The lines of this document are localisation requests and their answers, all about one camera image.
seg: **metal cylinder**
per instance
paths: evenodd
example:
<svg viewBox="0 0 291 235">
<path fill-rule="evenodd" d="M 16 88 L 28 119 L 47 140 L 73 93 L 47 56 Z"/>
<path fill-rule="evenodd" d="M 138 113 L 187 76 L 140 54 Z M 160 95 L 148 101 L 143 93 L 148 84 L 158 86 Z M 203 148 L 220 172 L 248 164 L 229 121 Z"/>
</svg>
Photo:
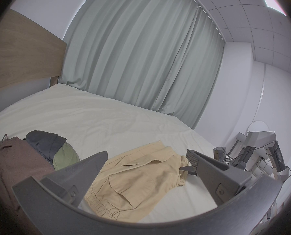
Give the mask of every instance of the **metal cylinder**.
<svg viewBox="0 0 291 235">
<path fill-rule="evenodd" d="M 214 148 L 214 159 L 224 162 L 226 160 L 226 147 Z"/>
</svg>

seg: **wooden headboard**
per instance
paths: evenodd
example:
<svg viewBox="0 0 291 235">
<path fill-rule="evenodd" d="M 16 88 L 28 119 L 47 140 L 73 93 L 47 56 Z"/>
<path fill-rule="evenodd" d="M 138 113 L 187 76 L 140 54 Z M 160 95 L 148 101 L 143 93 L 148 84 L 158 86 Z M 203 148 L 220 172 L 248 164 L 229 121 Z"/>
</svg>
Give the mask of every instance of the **wooden headboard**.
<svg viewBox="0 0 291 235">
<path fill-rule="evenodd" d="M 21 82 L 61 75 L 66 43 L 9 9 L 0 21 L 0 90 Z"/>
</svg>

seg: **drawstring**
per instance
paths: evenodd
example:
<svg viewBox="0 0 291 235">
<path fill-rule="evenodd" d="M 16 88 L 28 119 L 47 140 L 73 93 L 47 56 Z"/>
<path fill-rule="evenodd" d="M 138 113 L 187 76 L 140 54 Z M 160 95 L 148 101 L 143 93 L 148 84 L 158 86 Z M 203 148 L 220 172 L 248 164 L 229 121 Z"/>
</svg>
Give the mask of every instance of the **drawstring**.
<svg viewBox="0 0 291 235">
<path fill-rule="evenodd" d="M 4 134 L 3 139 L 4 139 L 5 137 L 7 137 L 7 134 Z M 2 141 L 3 141 L 3 139 L 2 139 Z M 8 138 L 7 138 L 7 139 L 8 139 Z"/>
</svg>

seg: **mattress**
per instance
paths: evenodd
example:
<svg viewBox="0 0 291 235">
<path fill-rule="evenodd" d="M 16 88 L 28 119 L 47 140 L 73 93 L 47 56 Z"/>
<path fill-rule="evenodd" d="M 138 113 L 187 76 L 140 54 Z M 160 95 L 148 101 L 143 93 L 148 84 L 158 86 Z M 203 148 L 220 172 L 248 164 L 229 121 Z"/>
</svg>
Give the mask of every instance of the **mattress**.
<svg viewBox="0 0 291 235">
<path fill-rule="evenodd" d="M 186 155 L 187 149 L 213 156 L 214 146 L 176 117 L 56 84 L 0 112 L 0 141 L 25 138 L 33 130 L 67 138 L 80 159 L 100 151 L 109 158 L 161 140 Z M 192 217 L 216 204 L 201 179 L 188 175 L 186 185 L 170 190 L 141 223 Z"/>
</svg>

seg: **curtain fold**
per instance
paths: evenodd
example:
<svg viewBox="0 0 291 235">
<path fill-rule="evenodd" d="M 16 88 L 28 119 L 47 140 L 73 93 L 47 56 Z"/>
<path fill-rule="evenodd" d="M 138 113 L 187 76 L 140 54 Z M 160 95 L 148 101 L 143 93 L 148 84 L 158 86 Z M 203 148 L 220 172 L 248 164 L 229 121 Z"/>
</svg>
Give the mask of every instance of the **curtain fold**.
<svg viewBox="0 0 291 235">
<path fill-rule="evenodd" d="M 71 36 L 60 82 L 193 127 L 223 43 L 194 0 L 93 0 Z"/>
</svg>

